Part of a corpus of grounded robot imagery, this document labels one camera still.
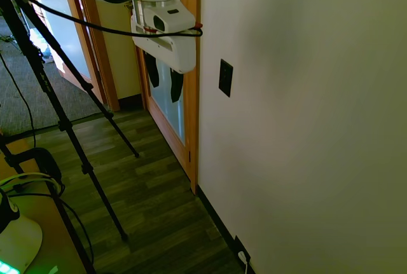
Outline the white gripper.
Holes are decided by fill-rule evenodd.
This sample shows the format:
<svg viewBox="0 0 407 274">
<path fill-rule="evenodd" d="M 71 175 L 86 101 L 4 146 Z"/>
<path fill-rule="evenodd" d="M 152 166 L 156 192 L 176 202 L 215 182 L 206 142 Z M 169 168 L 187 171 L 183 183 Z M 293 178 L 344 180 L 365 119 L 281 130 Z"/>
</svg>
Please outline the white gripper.
<svg viewBox="0 0 407 274">
<path fill-rule="evenodd" d="M 156 58 L 171 67 L 170 96 L 172 103 L 175 103 L 179 101 L 183 91 L 183 73 L 195 68 L 195 37 L 187 31 L 195 26 L 195 17 L 193 15 L 167 17 L 154 15 L 151 19 L 152 28 L 157 30 L 157 34 L 164 34 L 164 36 L 134 37 L 133 41 L 136 46 L 145 51 L 146 70 L 154 88 L 159 86 Z"/>
</svg>

